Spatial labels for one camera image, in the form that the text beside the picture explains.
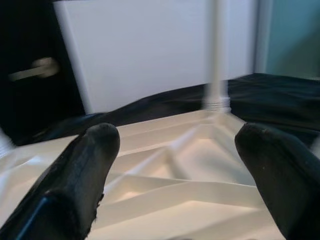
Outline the black plastic table sheet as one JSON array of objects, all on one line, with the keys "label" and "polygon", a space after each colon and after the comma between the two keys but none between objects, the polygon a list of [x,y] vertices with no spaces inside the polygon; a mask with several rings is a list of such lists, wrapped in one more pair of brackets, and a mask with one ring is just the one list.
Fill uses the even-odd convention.
[{"label": "black plastic table sheet", "polygon": [[[207,84],[150,95],[110,112],[68,118],[35,133],[13,138],[17,146],[77,135],[99,123],[123,126],[198,111]],[[231,113],[299,138],[311,147],[320,137],[320,80],[253,73],[227,82]]]}]

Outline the black door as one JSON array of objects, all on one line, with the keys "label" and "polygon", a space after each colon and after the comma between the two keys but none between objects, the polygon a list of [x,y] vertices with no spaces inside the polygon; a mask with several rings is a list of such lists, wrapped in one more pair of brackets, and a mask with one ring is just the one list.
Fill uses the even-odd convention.
[{"label": "black door", "polygon": [[[55,1],[0,0],[0,128],[12,141],[85,112]],[[10,80],[47,57],[57,74]]]}]

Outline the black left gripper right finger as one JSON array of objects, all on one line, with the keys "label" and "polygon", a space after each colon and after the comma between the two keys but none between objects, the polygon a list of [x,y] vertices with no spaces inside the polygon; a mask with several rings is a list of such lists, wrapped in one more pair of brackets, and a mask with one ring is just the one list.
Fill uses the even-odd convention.
[{"label": "black left gripper right finger", "polygon": [[240,159],[286,240],[320,240],[320,159],[297,137],[258,123],[235,135]]}]

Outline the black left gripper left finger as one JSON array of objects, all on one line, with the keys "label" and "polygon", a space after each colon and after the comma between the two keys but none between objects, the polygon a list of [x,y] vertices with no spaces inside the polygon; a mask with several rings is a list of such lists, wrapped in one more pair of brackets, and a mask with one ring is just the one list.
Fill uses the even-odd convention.
[{"label": "black left gripper left finger", "polygon": [[85,240],[119,150],[120,134],[110,123],[79,134],[10,214],[0,240]]}]

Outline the white wall board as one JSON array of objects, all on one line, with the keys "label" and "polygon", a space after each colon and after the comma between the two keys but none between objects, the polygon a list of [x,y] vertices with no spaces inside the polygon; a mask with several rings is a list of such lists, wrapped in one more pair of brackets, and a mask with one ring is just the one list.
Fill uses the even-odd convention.
[{"label": "white wall board", "polygon": [[[54,9],[87,113],[208,84],[208,0],[59,0]],[[252,73],[258,0],[228,2],[228,73]]]}]

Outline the white tapered plastic table leg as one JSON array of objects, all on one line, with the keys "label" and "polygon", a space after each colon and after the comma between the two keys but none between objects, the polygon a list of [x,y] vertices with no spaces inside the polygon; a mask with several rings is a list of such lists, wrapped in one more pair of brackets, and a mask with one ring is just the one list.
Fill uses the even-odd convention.
[{"label": "white tapered plastic table leg", "polygon": [[15,148],[12,140],[0,128],[0,158]]},{"label": "white tapered plastic table leg", "polygon": [[228,33],[229,4],[227,0],[207,0],[206,3],[206,66],[208,81],[204,109],[209,115],[226,112],[228,97]]}]

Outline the white ribbed plastic table top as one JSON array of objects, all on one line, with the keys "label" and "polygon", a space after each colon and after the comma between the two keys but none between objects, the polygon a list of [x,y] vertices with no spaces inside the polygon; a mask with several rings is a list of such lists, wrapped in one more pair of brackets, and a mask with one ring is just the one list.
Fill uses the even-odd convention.
[{"label": "white ribbed plastic table top", "polygon": [[[235,148],[243,125],[195,111],[116,127],[119,152],[85,240],[285,240]],[[0,157],[0,228],[76,137]]]}]

